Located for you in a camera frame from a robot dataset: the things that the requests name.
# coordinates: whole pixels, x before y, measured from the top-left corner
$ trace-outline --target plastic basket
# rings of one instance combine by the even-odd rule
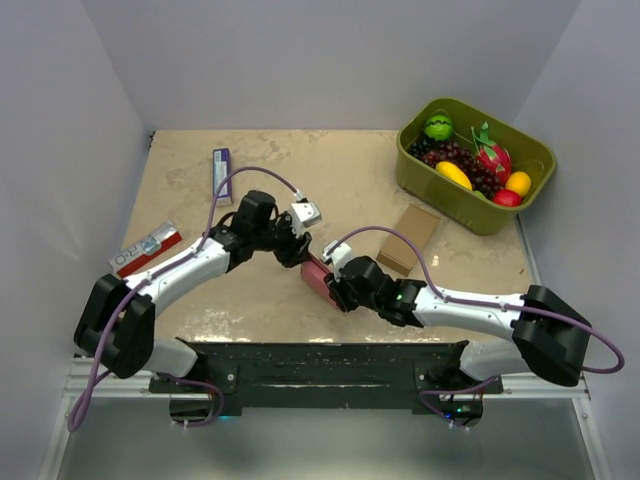
[[[523,171],[531,177],[531,190],[521,205],[503,207],[481,198],[407,153],[427,119],[437,114],[451,118],[455,131],[453,140],[472,152],[475,150],[471,127],[477,130],[484,122],[489,123],[491,139],[509,151],[513,171]],[[396,144],[398,185],[477,235],[498,233],[514,215],[531,205],[556,169],[556,159],[545,145],[455,98],[438,98],[430,102],[398,132]]]

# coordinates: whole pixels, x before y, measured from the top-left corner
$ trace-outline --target red fruit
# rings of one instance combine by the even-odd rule
[[[486,122],[482,125],[478,135],[476,135],[473,127],[471,128],[471,133],[476,146],[476,159],[497,175],[500,183],[505,185],[511,175],[509,152],[496,142],[489,140],[489,125]]]
[[[483,146],[476,155],[476,159],[487,167],[500,179],[500,183],[505,185],[511,176],[511,157],[509,152],[503,150],[498,145],[493,147]]]
[[[493,203],[497,203],[503,207],[517,207],[522,203],[522,198],[516,192],[503,188],[495,194]]]

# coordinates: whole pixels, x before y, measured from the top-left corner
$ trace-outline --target orange fruit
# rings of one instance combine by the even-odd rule
[[[531,178],[524,172],[514,172],[507,180],[504,188],[524,198],[524,196],[529,193],[529,190],[531,190]]]

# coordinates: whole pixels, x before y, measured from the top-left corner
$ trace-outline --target white backdrop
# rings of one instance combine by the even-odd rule
[[[83,0],[154,128],[399,128],[458,96],[513,120],[579,0]]]
[[[518,115],[558,172],[525,216],[540,274],[627,354],[588,377],[616,478],[637,479],[640,394],[640,5],[583,0]],[[612,355],[591,342],[590,364]]]
[[[0,64],[0,478],[28,480],[146,135],[77,0],[0,2]]]

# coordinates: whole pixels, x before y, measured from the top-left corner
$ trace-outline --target beige table surface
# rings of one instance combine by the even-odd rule
[[[433,211],[395,183],[395,136],[395,131],[158,131],[125,245],[166,220],[174,222],[184,240],[150,266],[201,235],[212,194],[211,152],[220,147],[231,150],[234,168],[273,169],[317,203],[323,222],[309,230],[315,254],[357,227],[393,226],[409,203]],[[289,191],[275,179],[244,173],[233,179],[234,207],[219,208],[216,219],[235,209],[251,188],[275,196],[281,210],[291,203]],[[424,251],[438,285],[478,293],[526,291],[530,276],[515,224],[493,237],[478,237],[439,215],[438,229]],[[364,233],[349,244],[356,255],[375,258],[383,238],[384,233]],[[423,278],[419,267],[411,277]],[[284,269],[267,253],[256,253],[250,262],[175,302],[157,319],[156,336],[212,342],[453,342],[480,337],[446,327],[398,328],[364,309],[343,314],[300,280],[298,268]]]

